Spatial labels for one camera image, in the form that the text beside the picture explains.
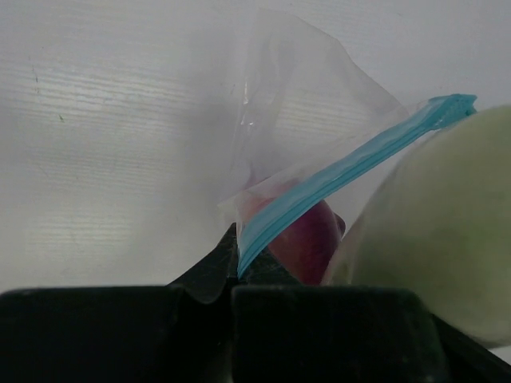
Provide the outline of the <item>clear zip top bag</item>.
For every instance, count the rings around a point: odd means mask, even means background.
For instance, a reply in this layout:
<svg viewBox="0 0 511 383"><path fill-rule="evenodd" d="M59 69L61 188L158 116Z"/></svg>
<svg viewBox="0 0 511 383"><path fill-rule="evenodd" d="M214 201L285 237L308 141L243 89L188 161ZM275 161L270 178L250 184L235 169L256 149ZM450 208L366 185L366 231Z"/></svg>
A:
<svg viewBox="0 0 511 383"><path fill-rule="evenodd" d="M454 93L404 105L342 44L262 9L248 45L220 206L236 223L241 276L284 229L324 200L349 227L410 148L474 113Z"/></svg>

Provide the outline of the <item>white radish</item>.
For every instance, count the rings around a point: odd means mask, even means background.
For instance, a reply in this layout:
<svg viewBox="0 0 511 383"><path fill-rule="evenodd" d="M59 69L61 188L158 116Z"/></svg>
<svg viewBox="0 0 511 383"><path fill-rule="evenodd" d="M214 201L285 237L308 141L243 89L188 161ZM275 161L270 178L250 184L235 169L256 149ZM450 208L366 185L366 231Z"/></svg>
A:
<svg viewBox="0 0 511 383"><path fill-rule="evenodd" d="M510 343L510 107L407 153L345 234L326 286L404 288L488 347Z"/></svg>

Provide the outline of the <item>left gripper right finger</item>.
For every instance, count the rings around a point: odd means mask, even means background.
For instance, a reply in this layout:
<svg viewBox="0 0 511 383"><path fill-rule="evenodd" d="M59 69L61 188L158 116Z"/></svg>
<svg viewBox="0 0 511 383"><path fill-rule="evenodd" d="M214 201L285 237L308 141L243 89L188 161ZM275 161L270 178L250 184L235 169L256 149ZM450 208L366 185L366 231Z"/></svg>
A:
<svg viewBox="0 0 511 383"><path fill-rule="evenodd" d="M246 285L299 285L299 280L267 248L254 259L238 280Z"/></svg>

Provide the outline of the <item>purple onion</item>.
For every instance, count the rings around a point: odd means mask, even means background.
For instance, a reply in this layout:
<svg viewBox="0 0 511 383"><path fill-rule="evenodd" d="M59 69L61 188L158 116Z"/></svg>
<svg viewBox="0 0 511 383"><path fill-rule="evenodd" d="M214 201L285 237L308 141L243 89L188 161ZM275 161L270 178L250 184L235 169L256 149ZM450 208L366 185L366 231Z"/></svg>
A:
<svg viewBox="0 0 511 383"><path fill-rule="evenodd" d="M346 231L344 220L324 200L277 235L266 250L305 285L319 285Z"/></svg>

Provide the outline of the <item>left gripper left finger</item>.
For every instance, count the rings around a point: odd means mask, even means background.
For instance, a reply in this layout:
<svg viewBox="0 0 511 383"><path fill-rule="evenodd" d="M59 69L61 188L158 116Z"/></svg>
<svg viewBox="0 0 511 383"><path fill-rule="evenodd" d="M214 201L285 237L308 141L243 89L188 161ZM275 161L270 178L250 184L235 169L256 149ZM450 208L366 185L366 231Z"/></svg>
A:
<svg viewBox="0 0 511 383"><path fill-rule="evenodd" d="M210 304L237 283L237 264L236 224L233 223L214 249L168 286L182 288L197 302Z"/></svg>

